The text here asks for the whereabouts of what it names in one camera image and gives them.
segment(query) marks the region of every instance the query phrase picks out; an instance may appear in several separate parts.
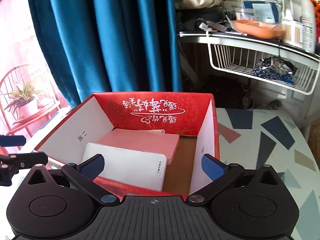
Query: shelf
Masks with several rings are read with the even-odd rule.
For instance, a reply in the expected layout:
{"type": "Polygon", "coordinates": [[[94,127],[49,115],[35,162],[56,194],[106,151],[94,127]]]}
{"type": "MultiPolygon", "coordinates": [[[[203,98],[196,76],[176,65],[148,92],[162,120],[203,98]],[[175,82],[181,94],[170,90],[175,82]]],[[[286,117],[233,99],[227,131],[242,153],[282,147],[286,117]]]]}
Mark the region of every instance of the shelf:
{"type": "Polygon", "coordinates": [[[178,37],[180,42],[208,44],[210,64],[220,71],[272,83],[305,95],[313,93],[319,78],[320,57],[318,55],[278,41],[220,32],[180,32],[178,37]],[[298,70],[293,77],[295,85],[263,79],[251,74],[260,59],[277,56],[279,53],[282,58],[289,60],[297,67],[298,70]]]}

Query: metal screw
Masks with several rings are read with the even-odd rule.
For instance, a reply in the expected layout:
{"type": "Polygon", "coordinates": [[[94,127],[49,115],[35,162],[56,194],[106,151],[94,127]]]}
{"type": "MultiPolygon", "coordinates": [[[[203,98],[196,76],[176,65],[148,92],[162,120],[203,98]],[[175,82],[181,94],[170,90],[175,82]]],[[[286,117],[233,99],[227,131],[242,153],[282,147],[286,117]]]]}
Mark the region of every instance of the metal screw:
{"type": "Polygon", "coordinates": [[[105,203],[112,203],[117,200],[117,197],[114,195],[104,195],[101,197],[101,201],[105,203]]]}
{"type": "Polygon", "coordinates": [[[191,195],[189,200],[193,203],[200,203],[204,201],[204,197],[201,195],[191,195]]]}

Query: ribbed black surface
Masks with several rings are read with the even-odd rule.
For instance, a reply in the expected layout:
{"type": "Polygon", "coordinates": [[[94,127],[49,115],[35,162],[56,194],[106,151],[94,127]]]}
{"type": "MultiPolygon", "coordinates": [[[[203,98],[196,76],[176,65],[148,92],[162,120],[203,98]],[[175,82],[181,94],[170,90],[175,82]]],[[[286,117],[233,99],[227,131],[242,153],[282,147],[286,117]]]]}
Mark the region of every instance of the ribbed black surface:
{"type": "Polygon", "coordinates": [[[102,208],[91,225],[82,232],[65,238],[65,240],[111,239],[238,240],[240,238],[218,228],[204,208],[190,207],[180,197],[132,196],[126,197],[119,206],[102,208]]]}

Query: potted plant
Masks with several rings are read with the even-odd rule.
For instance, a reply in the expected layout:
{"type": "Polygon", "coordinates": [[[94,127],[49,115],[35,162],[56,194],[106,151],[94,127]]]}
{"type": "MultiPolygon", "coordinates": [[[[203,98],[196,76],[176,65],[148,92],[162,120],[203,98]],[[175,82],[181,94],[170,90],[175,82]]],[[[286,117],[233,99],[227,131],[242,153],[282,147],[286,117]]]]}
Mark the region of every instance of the potted plant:
{"type": "Polygon", "coordinates": [[[15,83],[17,90],[8,93],[9,98],[13,101],[5,108],[12,110],[14,114],[17,110],[20,116],[29,117],[38,111],[36,95],[41,91],[35,89],[34,82],[28,83],[15,83]]]}

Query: curtain fold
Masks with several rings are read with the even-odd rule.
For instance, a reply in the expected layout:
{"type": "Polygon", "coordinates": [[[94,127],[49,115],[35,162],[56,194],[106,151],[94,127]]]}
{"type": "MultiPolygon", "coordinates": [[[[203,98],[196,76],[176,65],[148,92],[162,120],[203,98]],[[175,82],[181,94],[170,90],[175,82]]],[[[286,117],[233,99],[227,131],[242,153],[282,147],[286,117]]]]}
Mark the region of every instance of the curtain fold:
{"type": "Polygon", "coordinates": [[[66,100],[94,92],[181,91],[173,0],[28,0],[66,100]]]}

